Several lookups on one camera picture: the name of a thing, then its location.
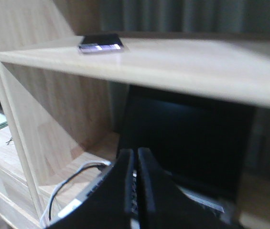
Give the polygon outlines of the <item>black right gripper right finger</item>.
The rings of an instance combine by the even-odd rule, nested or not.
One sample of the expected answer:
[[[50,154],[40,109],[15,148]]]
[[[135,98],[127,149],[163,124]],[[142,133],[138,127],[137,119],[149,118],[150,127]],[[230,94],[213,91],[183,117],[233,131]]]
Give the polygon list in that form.
[[[138,155],[138,201],[143,229],[239,229],[187,197],[169,178],[149,148]]]

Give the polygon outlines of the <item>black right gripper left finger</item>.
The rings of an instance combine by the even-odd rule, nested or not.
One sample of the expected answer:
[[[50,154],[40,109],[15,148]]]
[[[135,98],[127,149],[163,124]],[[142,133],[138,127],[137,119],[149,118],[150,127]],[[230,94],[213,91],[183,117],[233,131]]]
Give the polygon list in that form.
[[[131,149],[121,150],[113,167],[87,198],[50,229],[130,229],[132,220],[133,170]]]

